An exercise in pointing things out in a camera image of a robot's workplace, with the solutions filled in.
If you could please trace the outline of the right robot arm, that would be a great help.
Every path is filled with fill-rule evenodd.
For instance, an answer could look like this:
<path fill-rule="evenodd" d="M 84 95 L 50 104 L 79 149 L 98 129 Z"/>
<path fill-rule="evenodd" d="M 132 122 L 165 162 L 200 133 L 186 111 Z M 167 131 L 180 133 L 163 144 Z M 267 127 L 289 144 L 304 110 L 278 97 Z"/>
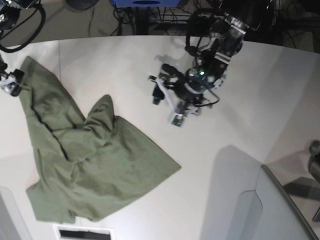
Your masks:
<path fill-rule="evenodd" d="M 46 12 L 40 0 L 2 0 L 0 2 L 0 38 L 3 39 L 8 36 L 15 29 L 23 25 L 30 19 L 27 17 L 21 23 L 18 23 L 21 15 L 21 10 L 34 9 L 31 17 L 40 13 L 40 22 L 34 33 L 21 45 L 15 48 L 7 48 L 0 46 L 0 51 L 4 53 L 15 53 L 24 49 L 29 45 L 41 32 L 46 21 Z M 17 97 L 22 90 L 22 78 L 24 72 L 15 69 L 12 72 L 6 72 L 8 65 L 3 59 L 0 60 L 0 89 L 12 97 Z"/>

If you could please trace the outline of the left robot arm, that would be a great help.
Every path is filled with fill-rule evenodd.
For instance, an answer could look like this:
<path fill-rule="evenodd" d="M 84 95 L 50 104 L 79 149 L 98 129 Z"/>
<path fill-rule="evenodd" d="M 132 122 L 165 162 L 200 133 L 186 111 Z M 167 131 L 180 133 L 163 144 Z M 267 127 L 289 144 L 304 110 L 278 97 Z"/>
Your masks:
<path fill-rule="evenodd" d="M 171 90 L 187 106 L 214 105 L 204 102 L 203 93 L 221 85 L 246 33 L 257 31 L 274 6 L 272 0 L 223 0 L 217 7 L 196 10 L 187 21 L 184 48 L 192 66 L 182 73 L 164 63 L 158 76 L 149 76 L 155 84 L 152 103 L 159 105 Z"/>

